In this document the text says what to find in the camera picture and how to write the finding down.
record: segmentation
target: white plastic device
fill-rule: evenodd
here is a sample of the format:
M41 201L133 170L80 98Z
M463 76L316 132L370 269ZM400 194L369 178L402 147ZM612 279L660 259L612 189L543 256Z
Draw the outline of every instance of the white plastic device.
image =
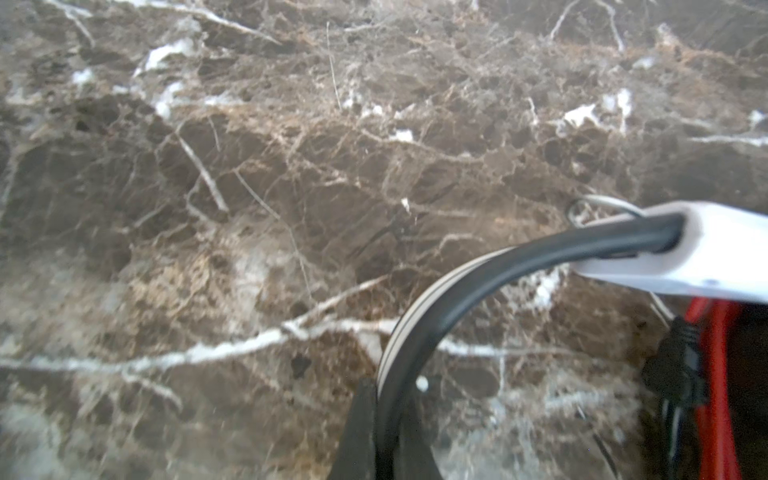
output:
M768 217L711 202L674 201L643 209L680 213L680 241L665 253L573 264L582 276L670 295L768 303ZM631 218L616 215L588 225Z

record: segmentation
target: black plug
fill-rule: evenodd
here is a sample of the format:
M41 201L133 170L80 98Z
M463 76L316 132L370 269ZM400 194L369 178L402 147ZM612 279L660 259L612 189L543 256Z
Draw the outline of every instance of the black plug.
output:
M702 373L698 326L677 317L643 367L643 383L670 404L689 409L707 403L707 381Z

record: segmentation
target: marble surface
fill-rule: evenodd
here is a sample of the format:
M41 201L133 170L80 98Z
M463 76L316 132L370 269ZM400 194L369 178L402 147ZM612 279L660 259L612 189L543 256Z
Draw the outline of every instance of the marble surface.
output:
M766 34L760 0L0 3L0 476L324 478L454 266L587 192L768 212ZM663 334L567 268L505 287L425 371L445 477L655 478Z

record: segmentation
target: thick black cable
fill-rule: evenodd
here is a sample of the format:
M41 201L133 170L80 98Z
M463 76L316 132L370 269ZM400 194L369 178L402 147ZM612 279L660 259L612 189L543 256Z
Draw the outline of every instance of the thick black cable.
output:
M568 230L509 250L447 289L418 319L379 386L377 463L392 464L399 423L416 378L440 340L473 306L506 283L560 263L619 253L667 251L679 240L684 224L682 214L670 214Z

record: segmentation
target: thin gray wire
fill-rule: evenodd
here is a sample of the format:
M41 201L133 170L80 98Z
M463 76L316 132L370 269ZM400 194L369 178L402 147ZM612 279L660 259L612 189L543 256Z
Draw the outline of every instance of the thin gray wire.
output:
M574 200L573 203L571 203L565 210L565 216L568 219L568 222L570 222L570 224L576 228L584 228L584 224L578 218L578 210L582 205L586 204L595 204L600 207L614 208L616 210L621 210L626 214L630 214L633 217L646 217L646 214L642 208L631 204L626 200L622 200L621 198L609 197L608 195L587 194L582 195L581 197ZM669 328L670 322L675 317L674 312L667 306L666 303L664 303L661 298L659 298L656 293L649 292L648 294L650 295L650 301L656 307L660 315L661 321L664 322L664 325L667 328Z

